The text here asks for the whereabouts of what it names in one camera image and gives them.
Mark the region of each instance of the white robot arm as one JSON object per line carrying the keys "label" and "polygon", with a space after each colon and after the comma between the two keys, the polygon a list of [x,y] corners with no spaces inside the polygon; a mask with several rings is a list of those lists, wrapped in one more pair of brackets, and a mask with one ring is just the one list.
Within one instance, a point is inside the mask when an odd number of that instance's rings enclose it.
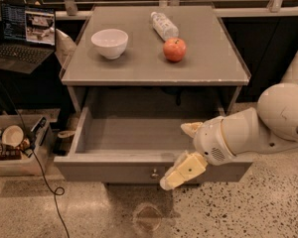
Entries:
{"label": "white robot arm", "polygon": [[298,152],[298,84],[269,87],[259,97],[256,109],[181,128],[194,139],[197,151],[182,155],[166,172],[160,184],[167,190],[202,174],[208,163],[230,163],[247,152]]}

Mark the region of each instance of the terrazzo floor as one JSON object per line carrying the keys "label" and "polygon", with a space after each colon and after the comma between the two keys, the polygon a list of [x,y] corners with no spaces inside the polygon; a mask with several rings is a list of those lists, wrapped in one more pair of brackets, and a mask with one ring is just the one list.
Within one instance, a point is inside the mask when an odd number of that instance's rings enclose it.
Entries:
{"label": "terrazzo floor", "polygon": [[[239,182],[159,186],[65,181],[50,155],[46,172],[70,237],[298,237],[298,153],[249,154]],[[67,237],[41,177],[0,178],[0,238]]]}

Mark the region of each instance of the gray cabinet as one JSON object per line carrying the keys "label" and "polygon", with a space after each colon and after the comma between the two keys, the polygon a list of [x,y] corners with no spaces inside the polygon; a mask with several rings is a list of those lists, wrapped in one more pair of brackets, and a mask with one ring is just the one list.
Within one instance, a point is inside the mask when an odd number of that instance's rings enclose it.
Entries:
{"label": "gray cabinet", "polygon": [[[188,45],[182,61],[163,57],[153,11],[179,26]],[[106,60],[90,38],[112,27],[128,33],[130,42],[119,59]],[[180,154],[195,151],[180,125],[229,112],[249,78],[212,7],[96,7],[62,79],[76,103],[82,90],[87,95],[71,150],[55,164],[68,180],[158,183]],[[179,87],[181,94],[174,94]],[[209,167],[191,182],[239,179],[249,163]]]}

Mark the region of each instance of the wire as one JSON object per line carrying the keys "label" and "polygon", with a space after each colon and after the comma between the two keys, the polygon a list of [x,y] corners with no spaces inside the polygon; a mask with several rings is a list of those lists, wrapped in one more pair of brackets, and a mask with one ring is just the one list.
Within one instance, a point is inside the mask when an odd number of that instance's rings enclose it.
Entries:
{"label": "wire", "polygon": [[[23,117],[22,117],[21,113],[19,112],[19,110],[17,109],[17,107],[16,107],[16,105],[14,104],[14,102],[12,101],[9,92],[8,92],[7,89],[3,86],[2,83],[0,83],[0,87],[5,91],[6,95],[8,96],[9,101],[11,102],[11,104],[13,105],[13,108],[15,109],[15,111],[16,111],[17,114],[18,114],[18,116],[20,117],[20,120],[21,120],[21,122],[22,122],[22,127],[23,127],[23,129],[26,131],[26,126],[25,126]],[[45,175],[45,173],[44,173],[42,164],[41,164],[41,162],[39,161],[38,156],[36,155],[36,153],[35,153],[34,151],[33,151],[33,155],[35,156],[35,158],[36,158],[36,160],[37,160],[37,162],[38,162],[38,164],[39,164],[39,166],[40,166],[40,170],[41,170],[41,173],[42,173],[42,177],[43,177],[44,182],[46,183],[46,186],[48,187],[48,189],[50,190],[50,192],[51,192],[51,193],[53,194],[53,196],[54,196],[54,202],[55,202],[55,204],[56,204],[56,209],[57,209],[57,212],[58,212],[59,219],[61,220],[61,222],[62,222],[62,224],[63,224],[63,226],[64,226],[64,228],[65,228],[65,230],[66,230],[66,232],[67,232],[67,236],[68,236],[68,238],[70,238],[69,230],[68,230],[68,228],[67,228],[67,226],[66,226],[66,224],[65,224],[65,222],[64,222],[64,220],[63,220],[63,218],[62,218],[62,216],[61,216],[61,214],[60,214],[59,206],[58,206],[58,201],[57,201],[57,196],[64,195],[65,192],[66,192],[66,190],[65,190],[62,186],[58,186],[55,190],[52,190],[52,189],[51,189],[51,187],[50,187],[50,185],[49,185],[49,183],[48,183],[48,181],[47,181],[46,175]]]}
{"label": "wire", "polygon": [[44,173],[43,167],[42,167],[42,165],[41,165],[41,163],[40,163],[40,161],[39,161],[39,159],[38,159],[38,157],[37,157],[37,155],[36,155],[36,153],[34,151],[33,151],[33,154],[34,154],[35,158],[37,159],[37,162],[38,162],[38,164],[40,166],[40,169],[41,169],[41,172],[42,172],[42,176],[43,176],[43,180],[46,183],[46,185],[47,185],[48,189],[50,190],[50,192],[54,196],[54,202],[56,204],[56,209],[57,209],[57,212],[58,212],[59,219],[61,220],[61,222],[62,222],[62,224],[63,224],[63,226],[64,226],[64,228],[65,228],[65,230],[67,232],[67,236],[70,238],[69,230],[68,230],[68,228],[67,228],[67,226],[66,226],[66,224],[65,224],[65,222],[64,222],[64,220],[63,220],[63,218],[62,218],[62,216],[60,214],[59,206],[58,206],[58,201],[57,201],[57,195],[64,195],[65,192],[66,192],[66,190],[62,186],[58,186],[55,190],[52,190],[51,189],[51,187],[50,187],[50,185],[49,185],[49,183],[47,181],[46,175]]}

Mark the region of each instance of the laptop keyboard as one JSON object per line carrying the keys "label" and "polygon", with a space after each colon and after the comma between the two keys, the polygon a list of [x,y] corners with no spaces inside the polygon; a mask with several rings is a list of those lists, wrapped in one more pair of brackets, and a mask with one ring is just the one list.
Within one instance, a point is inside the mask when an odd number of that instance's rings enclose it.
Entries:
{"label": "laptop keyboard", "polygon": [[40,62],[50,51],[33,49],[18,45],[1,45],[0,58],[22,60],[29,63]]}

